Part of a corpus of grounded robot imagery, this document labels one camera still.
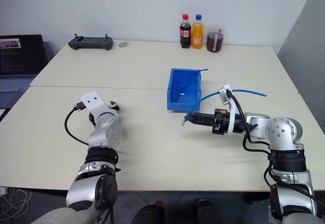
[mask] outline white cable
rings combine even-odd
[[[22,192],[25,195],[25,198],[13,203],[13,198],[18,192]],[[31,196],[32,192],[30,192],[30,195],[28,196],[28,193],[26,193],[25,191],[20,189],[16,190],[15,188],[13,189],[9,199],[7,199],[5,196],[0,196],[0,198],[3,198],[5,200],[5,203],[3,205],[0,205],[0,210],[2,208],[3,211],[3,213],[0,213],[0,221],[8,220],[10,218],[16,218],[25,214],[28,211]],[[8,211],[10,210],[16,210],[16,212],[13,214],[9,214]]]

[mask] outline plastic storage bin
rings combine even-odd
[[[201,70],[172,68],[167,90],[167,109],[188,111],[201,98]],[[198,104],[194,111],[200,110]]]

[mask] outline white wall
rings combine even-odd
[[[282,46],[306,0],[0,0],[0,34],[40,33],[56,53],[78,33],[179,41],[182,13],[224,27],[227,44]]]

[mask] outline game controller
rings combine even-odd
[[[78,48],[102,48],[110,50],[113,45],[113,40],[107,35],[103,38],[92,38],[77,36],[75,34],[75,37],[68,42],[68,45],[74,50]]]

